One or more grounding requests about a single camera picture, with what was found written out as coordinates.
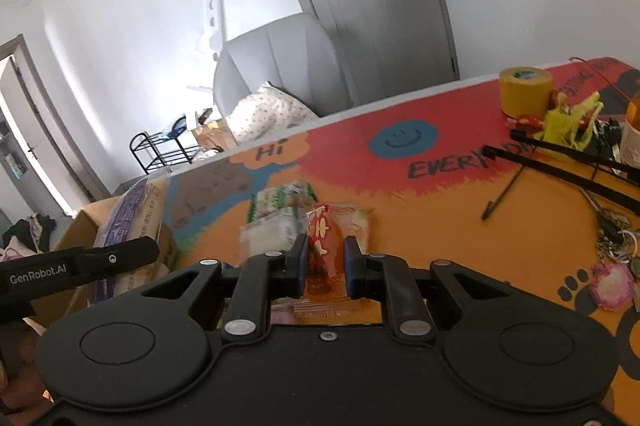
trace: cardboard box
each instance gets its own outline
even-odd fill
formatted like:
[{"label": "cardboard box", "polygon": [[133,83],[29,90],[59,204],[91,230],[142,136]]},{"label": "cardboard box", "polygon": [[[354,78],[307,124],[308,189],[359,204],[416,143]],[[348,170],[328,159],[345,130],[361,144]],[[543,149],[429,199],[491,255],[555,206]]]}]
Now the cardboard box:
[{"label": "cardboard box", "polygon": [[[118,199],[119,197],[114,197],[84,206],[60,239],[55,250],[69,249],[79,245],[87,249],[93,247],[98,229],[109,218],[109,213]],[[161,257],[175,256],[172,233],[165,225],[160,228],[159,247]],[[36,312],[34,321],[43,327],[49,327],[61,317],[86,308],[85,288],[86,285],[33,300],[31,305]]]}]

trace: keychain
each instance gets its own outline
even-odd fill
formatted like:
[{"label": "keychain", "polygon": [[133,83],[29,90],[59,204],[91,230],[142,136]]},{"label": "keychain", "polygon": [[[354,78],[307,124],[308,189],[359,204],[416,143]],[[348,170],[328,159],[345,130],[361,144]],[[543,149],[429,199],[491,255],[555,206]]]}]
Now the keychain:
[{"label": "keychain", "polygon": [[[632,299],[636,313],[640,313],[640,289],[636,283],[640,280],[640,230],[631,232],[631,222],[625,215],[610,209],[602,212],[619,227],[624,240],[622,244],[615,244],[602,228],[598,229],[596,252],[600,263],[593,267],[595,280],[591,284],[591,294],[605,310],[615,310]],[[608,265],[605,258],[613,260],[614,265]]]}]

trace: door handle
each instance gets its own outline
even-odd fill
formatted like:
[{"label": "door handle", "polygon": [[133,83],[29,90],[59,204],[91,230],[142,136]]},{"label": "door handle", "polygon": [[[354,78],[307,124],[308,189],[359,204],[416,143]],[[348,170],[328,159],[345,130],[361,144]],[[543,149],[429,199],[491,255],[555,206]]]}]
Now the door handle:
[{"label": "door handle", "polygon": [[38,160],[38,158],[36,157],[36,154],[35,154],[35,149],[33,149],[33,146],[31,146],[31,144],[29,144],[28,142],[27,142],[27,146],[29,147],[27,149],[27,152],[30,153],[31,155],[33,155],[34,159]]}]

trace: polka dot pillow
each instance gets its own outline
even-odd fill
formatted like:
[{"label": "polka dot pillow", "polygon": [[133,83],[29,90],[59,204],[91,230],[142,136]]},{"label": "polka dot pillow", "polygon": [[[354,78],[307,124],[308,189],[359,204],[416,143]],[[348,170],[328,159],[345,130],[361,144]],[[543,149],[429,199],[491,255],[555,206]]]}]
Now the polka dot pillow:
[{"label": "polka dot pillow", "polygon": [[226,124],[238,144],[318,119],[298,99],[266,82],[238,103]]}]

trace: yellow plastic bag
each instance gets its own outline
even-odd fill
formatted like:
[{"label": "yellow plastic bag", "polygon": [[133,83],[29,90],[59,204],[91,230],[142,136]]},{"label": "yellow plastic bag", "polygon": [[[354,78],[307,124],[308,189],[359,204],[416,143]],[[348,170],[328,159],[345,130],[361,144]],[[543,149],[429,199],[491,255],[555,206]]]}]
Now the yellow plastic bag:
[{"label": "yellow plastic bag", "polygon": [[[563,113],[560,108],[550,110],[546,113],[544,131],[537,133],[534,137],[552,144],[584,151],[593,138],[593,126],[603,108],[604,104],[600,101],[600,94],[595,92],[580,104],[572,107],[571,113],[568,115]],[[589,125],[578,139],[580,121],[592,111]],[[550,150],[540,151],[557,159],[567,160],[566,155]]]}]

